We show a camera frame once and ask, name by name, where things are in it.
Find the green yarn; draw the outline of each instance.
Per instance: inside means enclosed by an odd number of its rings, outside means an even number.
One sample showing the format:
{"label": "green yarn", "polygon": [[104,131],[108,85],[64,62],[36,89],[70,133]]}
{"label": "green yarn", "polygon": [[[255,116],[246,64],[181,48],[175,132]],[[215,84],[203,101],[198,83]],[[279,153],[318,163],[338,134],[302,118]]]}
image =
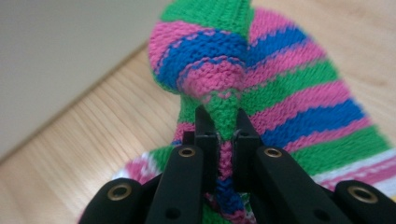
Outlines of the green yarn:
{"label": "green yarn", "polygon": [[202,223],[205,224],[221,224],[221,223],[231,223],[220,216],[219,213],[211,209],[207,204],[204,203],[203,206]]}
{"label": "green yarn", "polygon": [[150,155],[157,162],[157,168],[160,172],[165,170],[166,163],[171,155],[173,146],[159,147],[155,150],[150,151]]}
{"label": "green yarn", "polygon": [[254,11],[248,0],[183,0],[169,5],[162,21],[185,21],[248,36]]}
{"label": "green yarn", "polygon": [[247,213],[253,212],[253,210],[251,208],[251,204],[249,203],[250,193],[242,193],[241,199],[242,199],[242,202],[245,202],[244,206],[245,206],[245,209],[247,210]]}
{"label": "green yarn", "polygon": [[236,115],[238,113],[239,100],[235,93],[229,98],[222,99],[217,93],[211,96],[211,100],[205,105],[206,111],[215,122],[216,130],[223,140],[230,140],[236,126]]}
{"label": "green yarn", "polygon": [[276,79],[267,82],[257,90],[250,88],[242,93],[242,107],[248,115],[282,102],[297,91],[335,81],[336,71],[330,61],[317,62],[297,69],[297,71],[277,75]]}
{"label": "green yarn", "polygon": [[185,95],[180,95],[180,113],[178,114],[178,123],[182,122],[195,122],[195,108],[201,105],[202,103],[198,100]]}
{"label": "green yarn", "polygon": [[306,147],[291,156],[309,175],[317,175],[363,160],[390,148],[375,126],[359,130],[346,137]]}

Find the knitted fabric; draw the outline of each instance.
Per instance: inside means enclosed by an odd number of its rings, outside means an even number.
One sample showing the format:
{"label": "knitted fabric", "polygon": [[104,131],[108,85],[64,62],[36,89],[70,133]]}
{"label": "knitted fabric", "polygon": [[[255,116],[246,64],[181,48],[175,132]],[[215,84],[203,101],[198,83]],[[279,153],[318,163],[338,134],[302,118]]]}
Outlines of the knitted fabric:
{"label": "knitted fabric", "polygon": [[357,179],[396,196],[396,150],[362,112],[325,51],[293,21],[248,0],[178,0],[149,41],[153,77],[180,94],[170,146],[130,161],[114,177],[145,183],[160,174],[204,105],[221,136],[219,179],[204,223],[254,223],[233,190],[232,144],[242,107],[265,145],[283,147],[321,186]]}

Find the blue yarn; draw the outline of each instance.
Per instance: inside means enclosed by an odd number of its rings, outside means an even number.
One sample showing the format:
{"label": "blue yarn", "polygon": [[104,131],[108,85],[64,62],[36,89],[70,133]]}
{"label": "blue yarn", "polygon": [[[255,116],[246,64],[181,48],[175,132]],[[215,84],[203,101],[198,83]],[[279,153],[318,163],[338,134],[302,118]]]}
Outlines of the blue yarn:
{"label": "blue yarn", "polygon": [[349,99],[334,107],[310,108],[274,130],[266,131],[261,138],[265,145],[285,147],[302,136],[308,136],[313,132],[337,130],[363,117],[360,108]]}
{"label": "blue yarn", "polygon": [[221,30],[215,30],[213,35],[198,32],[193,40],[185,36],[180,45],[175,48],[169,47],[166,58],[156,76],[157,80],[164,86],[177,90],[178,74],[190,63],[200,61],[202,58],[215,58],[227,56],[239,58],[244,62],[247,55],[247,42],[238,34],[224,34]]}
{"label": "blue yarn", "polygon": [[172,146],[179,146],[181,145],[181,140],[175,140],[171,143]]}
{"label": "blue yarn", "polygon": [[253,66],[283,48],[290,48],[293,44],[306,43],[307,39],[308,37],[295,27],[276,31],[275,35],[268,35],[264,40],[259,40],[256,46],[250,46],[247,66]]}
{"label": "blue yarn", "polygon": [[233,189],[233,180],[229,177],[217,181],[216,200],[220,209],[225,214],[233,214],[235,211],[244,210],[241,196]]}

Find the pink yarn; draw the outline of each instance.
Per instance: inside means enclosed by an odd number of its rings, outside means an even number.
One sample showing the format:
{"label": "pink yarn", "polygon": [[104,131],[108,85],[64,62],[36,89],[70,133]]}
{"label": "pink yarn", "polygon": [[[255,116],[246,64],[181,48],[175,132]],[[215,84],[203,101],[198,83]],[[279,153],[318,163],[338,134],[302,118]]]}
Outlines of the pink yarn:
{"label": "pink yarn", "polygon": [[128,162],[125,165],[125,170],[130,178],[142,185],[157,175],[157,172],[152,171],[152,167],[146,158],[138,158]]}
{"label": "pink yarn", "polygon": [[294,48],[283,50],[248,69],[244,89],[263,83],[297,66],[303,66],[324,57],[323,49],[311,41],[304,45],[299,44]]}
{"label": "pink yarn", "polygon": [[184,79],[183,90],[197,99],[212,91],[240,90],[243,74],[244,68],[239,64],[206,62],[199,69],[189,72]]}
{"label": "pink yarn", "polygon": [[230,91],[227,91],[226,93],[223,93],[223,92],[218,93],[218,97],[223,100],[230,98],[231,95],[232,95],[232,93]]}
{"label": "pink yarn", "polygon": [[259,37],[267,36],[276,30],[294,26],[293,22],[269,10],[256,9],[250,25],[249,43],[256,42]]}
{"label": "pink yarn", "polygon": [[176,127],[173,141],[181,141],[184,132],[193,132],[193,131],[195,131],[195,125],[193,123],[188,123],[188,122],[179,123]]}
{"label": "pink yarn", "polygon": [[299,112],[318,106],[334,106],[349,97],[350,93],[345,84],[337,80],[297,91],[282,102],[254,114],[250,120],[258,133],[264,133],[296,117]]}
{"label": "pink yarn", "polygon": [[284,149],[288,152],[297,151],[298,149],[304,147],[310,147],[318,143],[332,141],[338,138],[345,137],[349,134],[352,134],[360,129],[369,127],[372,125],[371,121],[367,118],[354,120],[349,125],[344,128],[333,130],[333,131],[324,131],[322,133],[314,132],[309,134],[308,136],[302,136],[294,142],[288,143]]}
{"label": "pink yarn", "polygon": [[233,155],[233,149],[231,141],[226,141],[220,146],[220,158],[219,158],[219,179],[225,180],[233,174],[233,166],[231,164],[231,157]]}
{"label": "pink yarn", "polygon": [[246,219],[246,211],[235,211],[233,214],[221,214],[223,217],[230,220],[232,223],[239,223],[239,224],[249,224],[253,223],[250,220]]}
{"label": "pink yarn", "polygon": [[238,58],[233,58],[233,57],[227,57],[227,56],[219,56],[219,57],[214,57],[214,58],[209,58],[209,57],[204,57],[200,59],[199,61],[196,61],[194,63],[189,63],[186,65],[186,67],[178,74],[177,78],[177,85],[179,87],[182,86],[186,74],[190,75],[191,70],[194,70],[194,67],[198,67],[199,65],[203,64],[212,64],[212,66],[215,66],[212,62],[220,62],[220,61],[227,61],[227,60],[233,60],[235,62],[239,62],[240,60]]}
{"label": "pink yarn", "polygon": [[213,28],[205,28],[184,21],[157,22],[148,42],[148,56],[151,67],[154,70],[157,69],[157,63],[169,48],[169,45],[183,36],[203,30],[213,30]]}
{"label": "pink yarn", "polygon": [[382,180],[395,176],[396,157],[372,164],[370,166],[363,166],[358,170],[347,173],[345,175],[337,176],[331,180],[325,180],[319,184],[327,189],[334,190],[335,185],[342,180],[356,179],[363,181],[369,185],[380,182]]}

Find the wooden floor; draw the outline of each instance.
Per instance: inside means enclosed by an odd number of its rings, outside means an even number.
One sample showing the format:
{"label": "wooden floor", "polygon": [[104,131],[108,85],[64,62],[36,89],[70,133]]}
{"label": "wooden floor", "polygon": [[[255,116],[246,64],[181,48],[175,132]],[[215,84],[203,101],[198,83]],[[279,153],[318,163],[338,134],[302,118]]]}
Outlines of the wooden floor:
{"label": "wooden floor", "polygon": [[[396,143],[394,0],[253,4],[275,8],[301,24]],[[0,223],[76,222],[125,162],[171,141],[178,109],[178,98],[152,81],[142,48],[1,162]]]}

